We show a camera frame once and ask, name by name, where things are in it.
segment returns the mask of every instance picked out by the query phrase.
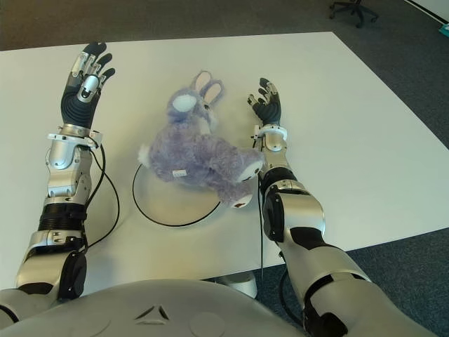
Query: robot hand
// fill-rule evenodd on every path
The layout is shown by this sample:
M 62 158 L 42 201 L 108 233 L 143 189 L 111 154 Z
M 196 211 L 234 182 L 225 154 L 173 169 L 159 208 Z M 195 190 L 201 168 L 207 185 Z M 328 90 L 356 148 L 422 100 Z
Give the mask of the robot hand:
M 255 114 L 262 120 L 263 125 L 276 124 L 279 125 L 281 120 L 281 101 L 279 93 L 272 82 L 261 78 L 259 85 L 259 93 L 264 97 L 255 99 L 253 94 L 248 96 L 248 104 L 251 105 Z
M 105 50 L 106 44 L 93 42 L 76 59 L 61 100 L 62 120 L 65 124 L 91 128 L 101 89 L 106 80 L 115 74 L 114 68 L 100 74 L 112 59 L 110 53 L 98 59 Z

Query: white tag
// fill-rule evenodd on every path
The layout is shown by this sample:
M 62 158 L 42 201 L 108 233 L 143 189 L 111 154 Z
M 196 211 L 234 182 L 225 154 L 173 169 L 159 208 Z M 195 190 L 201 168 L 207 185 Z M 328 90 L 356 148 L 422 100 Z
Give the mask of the white tag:
M 175 178 L 185 177 L 187 175 L 186 170 L 173 170 L 173 171 L 171 171 L 171 173 L 173 174 L 173 177 L 175 177 Z

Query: purple plush toy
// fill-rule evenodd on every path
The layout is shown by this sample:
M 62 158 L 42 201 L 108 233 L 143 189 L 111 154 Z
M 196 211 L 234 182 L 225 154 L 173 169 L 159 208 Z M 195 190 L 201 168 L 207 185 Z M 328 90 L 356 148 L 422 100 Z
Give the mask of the purple plush toy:
M 140 148 L 139 161 L 163 181 L 211 187 L 222 203 L 240 208 L 253 196 L 248 180 L 262 168 L 264 157 L 211 134 L 218 124 L 212 107 L 222 94 L 221 81 L 210 72 L 176 92 L 167 106 L 168 125 L 151 147 Z

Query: bunny head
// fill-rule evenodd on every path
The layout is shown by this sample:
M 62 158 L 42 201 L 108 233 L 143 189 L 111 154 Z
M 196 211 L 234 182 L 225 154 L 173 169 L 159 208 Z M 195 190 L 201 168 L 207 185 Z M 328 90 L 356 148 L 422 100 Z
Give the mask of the bunny head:
M 168 103 L 170 123 L 184 123 L 195 117 L 204 118 L 210 129 L 217 125 L 212 106 L 221 98 L 224 87 L 221 81 L 213 80 L 212 74 L 201 71 L 190 88 L 177 91 Z

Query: white table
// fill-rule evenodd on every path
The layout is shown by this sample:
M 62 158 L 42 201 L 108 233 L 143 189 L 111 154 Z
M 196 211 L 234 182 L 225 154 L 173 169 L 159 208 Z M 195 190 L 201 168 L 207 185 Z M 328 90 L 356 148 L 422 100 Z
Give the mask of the white table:
M 150 223 L 130 185 L 141 143 L 165 123 L 172 92 L 200 70 L 222 79 L 218 134 L 248 146 L 257 119 L 246 96 L 260 76 L 281 93 L 288 158 L 323 204 L 326 240 L 345 250 L 444 228 L 449 153 L 423 123 L 333 33 L 108 44 L 117 74 L 106 85 L 94 128 L 105 135 L 107 171 L 122 201 L 119 228 L 88 253 L 86 292 L 149 278 L 206 278 L 259 266 L 257 202 L 220 207 L 190 227 Z M 0 53 L 0 289 L 37 229 L 48 177 L 46 134 L 61 125 L 60 96 L 83 46 Z M 94 180 L 98 170 L 92 169 Z M 105 184 L 89 211 L 88 236 L 115 217 Z M 265 265 L 281 263 L 265 240 Z

